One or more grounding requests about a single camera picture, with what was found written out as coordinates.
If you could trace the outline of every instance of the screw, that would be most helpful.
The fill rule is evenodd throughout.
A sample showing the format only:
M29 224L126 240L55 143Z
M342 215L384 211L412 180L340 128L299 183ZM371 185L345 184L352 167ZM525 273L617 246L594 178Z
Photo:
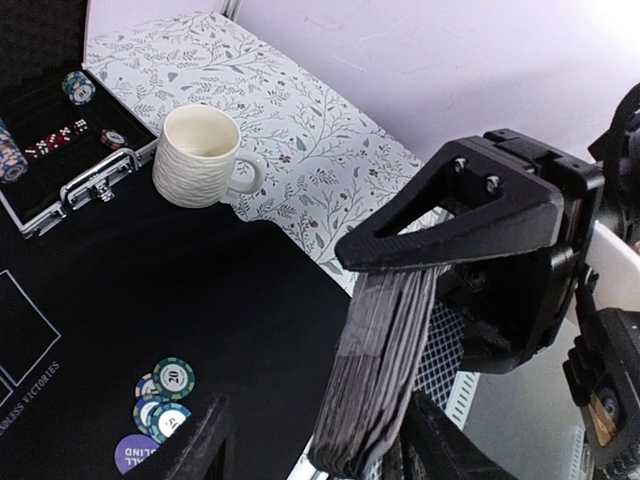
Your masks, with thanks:
M502 179L497 175L489 175L484 183L484 188L487 189L489 195L496 195L500 189Z
M466 158L458 157L453 161L453 169L456 173L462 173L468 164L469 161Z
M609 414L611 419L615 419L618 416L618 408L616 405L616 401L611 397L604 397L602 401L602 406L605 411Z

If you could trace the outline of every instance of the mug handle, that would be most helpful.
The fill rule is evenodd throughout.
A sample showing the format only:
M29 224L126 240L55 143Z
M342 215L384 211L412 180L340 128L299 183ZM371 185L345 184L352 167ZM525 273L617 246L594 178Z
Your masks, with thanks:
M241 151L236 157L236 161L248 163L253 168L253 180L241 182L231 179L229 181L229 190L231 193L241 193L243 195L256 193L262 188L267 175L267 162L260 155L247 151Z

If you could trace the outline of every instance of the textured ceramic mug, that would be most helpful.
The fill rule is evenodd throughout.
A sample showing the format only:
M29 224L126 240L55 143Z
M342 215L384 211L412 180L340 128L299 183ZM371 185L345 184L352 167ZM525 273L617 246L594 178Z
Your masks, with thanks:
M251 194L262 187L266 163L240 151L242 137L229 115L208 105L184 105L164 121L153 166L153 183L165 199L186 208L219 202L227 193ZM253 180L231 178L236 162L254 171Z

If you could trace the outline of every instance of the poker table mat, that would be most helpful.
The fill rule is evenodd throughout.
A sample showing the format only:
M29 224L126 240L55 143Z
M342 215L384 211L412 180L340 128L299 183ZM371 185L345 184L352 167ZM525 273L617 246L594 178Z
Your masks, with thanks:
M114 191L39 239L0 213L0 478L121 478L114 449L139 433L135 386L176 356L196 378L181 404L230 398L231 478L285 479L348 296L271 222L174 207L149 168Z

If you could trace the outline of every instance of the poker chip case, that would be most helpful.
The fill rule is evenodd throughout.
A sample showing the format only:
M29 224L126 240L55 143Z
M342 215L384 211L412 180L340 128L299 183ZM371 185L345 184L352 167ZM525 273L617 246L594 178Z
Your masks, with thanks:
M111 187L155 152L155 135L83 69L88 11L89 0L3 2L0 122L29 160L26 173L0 183L0 201L26 238L44 234L91 200L111 200ZM74 71L95 85L88 102L76 104L63 90ZM77 135L67 135L74 129ZM105 130L126 138L126 147L114 151L101 141ZM56 138L46 154L26 153Z

